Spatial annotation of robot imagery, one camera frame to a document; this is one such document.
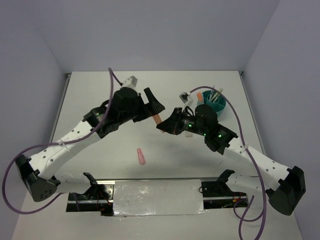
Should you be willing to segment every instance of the zip tie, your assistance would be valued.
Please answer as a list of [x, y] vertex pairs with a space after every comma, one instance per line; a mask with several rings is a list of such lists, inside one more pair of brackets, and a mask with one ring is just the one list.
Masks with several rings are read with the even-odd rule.
[[249, 145], [245, 143], [244, 146], [242, 147], [241, 151], [240, 151], [240, 154], [243, 154], [248, 147], [249, 147]]
[[62, 141], [62, 139], [59, 139], [57, 141], [57, 143], [59, 144], [60, 147], [65, 148], [68, 152], [70, 152], [70, 149], [67, 147], [67, 145], [65, 144], [64, 141]]

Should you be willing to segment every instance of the pink object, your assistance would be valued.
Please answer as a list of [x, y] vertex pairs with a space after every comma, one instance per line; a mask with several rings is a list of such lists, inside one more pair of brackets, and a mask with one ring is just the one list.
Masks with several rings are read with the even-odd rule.
[[137, 149], [136, 149], [136, 152], [138, 153], [139, 163], [140, 163], [141, 165], [146, 164], [146, 160], [145, 160], [144, 154], [142, 153], [141, 148], [137, 148]]

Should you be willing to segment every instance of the teal bowl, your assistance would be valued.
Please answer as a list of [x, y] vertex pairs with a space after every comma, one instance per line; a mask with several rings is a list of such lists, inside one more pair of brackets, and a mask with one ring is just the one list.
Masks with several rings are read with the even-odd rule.
[[[212, 108], [212, 110], [216, 112], [217, 116], [220, 117], [220, 115], [222, 114], [222, 112], [226, 107], [226, 100], [223, 97], [219, 96], [216, 102], [210, 102], [208, 99], [210, 96], [210, 93], [211, 93], [211, 90], [204, 91], [202, 93], [204, 104], [209, 105]], [[198, 101], [196, 105], [199, 106], [201, 104], [203, 103]]]

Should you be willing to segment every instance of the orange object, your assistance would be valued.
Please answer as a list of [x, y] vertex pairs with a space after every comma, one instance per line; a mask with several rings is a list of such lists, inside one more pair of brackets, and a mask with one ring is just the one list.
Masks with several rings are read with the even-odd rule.
[[203, 102], [204, 102], [204, 98], [203, 98], [201, 92], [197, 92], [196, 96], [198, 97], [198, 101], [199, 101], [200, 103], [203, 103]]
[[161, 120], [161, 117], [159, 116], [159, 114], [152, 116], [152, 118], [153, 118], [155, 124], [158, 125], [158, 124], [162, 123], [162, 120]]

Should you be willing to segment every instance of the gray wall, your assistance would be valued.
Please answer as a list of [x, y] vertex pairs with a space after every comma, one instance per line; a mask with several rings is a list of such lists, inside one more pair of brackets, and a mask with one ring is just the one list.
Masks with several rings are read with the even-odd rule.
[[267, 155], [304, 170], [304, 240], [318, 240], [320, 226], [319, 23], [320, 1], [281, 0], [244, 71]]
[[243, 70], [279, 0], [22, 0], [66, 72]]
[[[22, 149], [47, 142], [65, 82], [64, 74], [21, 2], [0, 1], [0, 179]], [[7, 193], [20, 208], [26, 188], [13, 168]], [[1, 240], [13, 234], [18, 214], [0, 197]]]

